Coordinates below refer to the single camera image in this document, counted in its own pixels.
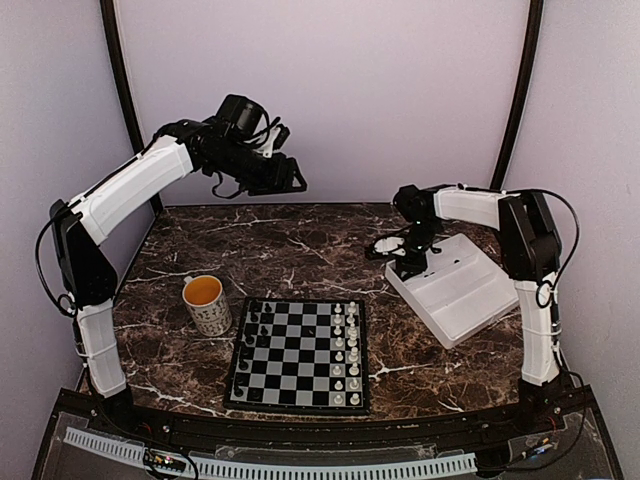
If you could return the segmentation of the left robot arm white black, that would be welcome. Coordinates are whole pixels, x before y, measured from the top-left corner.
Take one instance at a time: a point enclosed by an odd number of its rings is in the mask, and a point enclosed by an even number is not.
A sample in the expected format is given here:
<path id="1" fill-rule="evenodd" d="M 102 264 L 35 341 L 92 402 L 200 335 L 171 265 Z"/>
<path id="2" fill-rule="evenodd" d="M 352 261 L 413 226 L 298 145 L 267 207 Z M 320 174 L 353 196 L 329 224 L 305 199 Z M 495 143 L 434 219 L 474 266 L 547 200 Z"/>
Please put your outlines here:
<path id="1" fill-rule="evenodd" d="M 53 235 L 66 289 L 53 302 L 74 320 L 80 356 L 101 397 L 127 388 L 113 326 L 118 275 L 101 244 L 141 205 L 192 173 L 230 177 L 237 195 L 306 191 L 296 159 L 281 151 L 289 135 L 259 103 L 229 94 L 213 116 L 163 125 L 147 147 L 104 179 L 51 206 L 44 229 Z"/>

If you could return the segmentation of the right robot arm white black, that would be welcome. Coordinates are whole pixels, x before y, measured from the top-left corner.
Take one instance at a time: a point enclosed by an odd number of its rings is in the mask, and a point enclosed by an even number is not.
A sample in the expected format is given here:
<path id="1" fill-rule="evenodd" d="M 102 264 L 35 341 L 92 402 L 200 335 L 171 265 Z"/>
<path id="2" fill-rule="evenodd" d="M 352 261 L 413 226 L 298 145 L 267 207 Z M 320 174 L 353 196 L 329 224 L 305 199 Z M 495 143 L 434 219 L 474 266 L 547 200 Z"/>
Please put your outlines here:
<path id="1" fill-rule="evenodd" d="M 557 284 L 563 267 L 544 192 L 406 185 L 393 205 L 408 224 L 375 240 L 369 253 L 386 260 L 386 278 L 441 344 L 451 348 L 519 306 L 522 381 L 552 383 L 561 371 Z M 492 229 L 501 261 L 462 234 L 438 241 L 446 220 Z"/>

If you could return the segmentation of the white plastic tray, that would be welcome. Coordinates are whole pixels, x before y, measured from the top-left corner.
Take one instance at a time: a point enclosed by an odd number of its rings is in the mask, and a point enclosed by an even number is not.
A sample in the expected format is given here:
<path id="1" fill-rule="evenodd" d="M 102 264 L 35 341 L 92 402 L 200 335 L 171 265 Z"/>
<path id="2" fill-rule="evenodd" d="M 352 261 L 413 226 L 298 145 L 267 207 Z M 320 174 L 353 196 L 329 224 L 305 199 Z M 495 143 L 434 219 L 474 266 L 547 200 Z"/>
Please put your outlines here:
<path id="1" fill-rule="evenodd" d="M 436 339 L 451 349 L 519 306 L 514 282 L 467 236 L 456 234 L 427 252 L 428 268 L 401 280 L 395 263 L 385 277 Z"/>

